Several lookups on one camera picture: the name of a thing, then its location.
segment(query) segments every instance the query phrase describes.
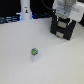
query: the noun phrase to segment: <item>white surface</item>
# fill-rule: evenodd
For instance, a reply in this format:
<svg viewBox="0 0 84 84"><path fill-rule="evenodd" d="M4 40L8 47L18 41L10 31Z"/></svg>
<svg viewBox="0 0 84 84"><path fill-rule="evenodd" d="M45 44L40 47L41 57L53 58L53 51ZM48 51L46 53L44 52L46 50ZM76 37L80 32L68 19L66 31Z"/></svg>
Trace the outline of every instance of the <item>white surface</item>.
<svg viewBox="0 0 84 84"><path fill-rule="evenodd" d="M84 28L67 41L50 33L51 19L0 24L0 84L84 84ZM37 62L31 49L39 50Z"/></svg>
<svg viewBox="0 0 84 84"><path fill-rule="evenodd" d="M57 7L59 6L58 2L64 3L63 0L55 0L53 9L57 9ZM71 11L68 18L80 22L84 14L84 3L77 2L75 5L73 5L73 9L74 11Z"/></svg>

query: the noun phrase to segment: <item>small green toy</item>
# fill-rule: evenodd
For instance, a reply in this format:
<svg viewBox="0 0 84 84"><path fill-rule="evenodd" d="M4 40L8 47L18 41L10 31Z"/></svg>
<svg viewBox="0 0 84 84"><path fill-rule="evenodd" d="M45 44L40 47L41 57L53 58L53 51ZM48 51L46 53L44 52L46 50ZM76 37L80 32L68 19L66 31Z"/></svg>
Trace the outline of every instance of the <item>small green toy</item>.
<svg viewBox="0 0 84 84"><path fill-rule="evenodd" d="M38 54L38 50L36 48L33 48L31 50L31 54L34 55L34 56L37 55Z"/></svg>

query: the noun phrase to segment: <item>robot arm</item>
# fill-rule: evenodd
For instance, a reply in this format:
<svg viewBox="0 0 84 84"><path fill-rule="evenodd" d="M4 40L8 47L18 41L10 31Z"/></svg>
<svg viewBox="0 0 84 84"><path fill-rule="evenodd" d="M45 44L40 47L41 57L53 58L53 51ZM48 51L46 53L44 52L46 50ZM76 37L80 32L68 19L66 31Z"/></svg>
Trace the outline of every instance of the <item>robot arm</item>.
<svg viewBox="0 0 84 84"><path fill-rule="evenodd" d="M53 9L56 9L55 14L61 18L80 22L84 13L84 4L77 0L55 0Z"/></svg>
<svg viewBox="0 0 84 84"><path fill-rule="evenodd" d="M52 16L51 33L70 40L76 21L80 22L84 13L84 4L77 0L55 0Z"/></svg>

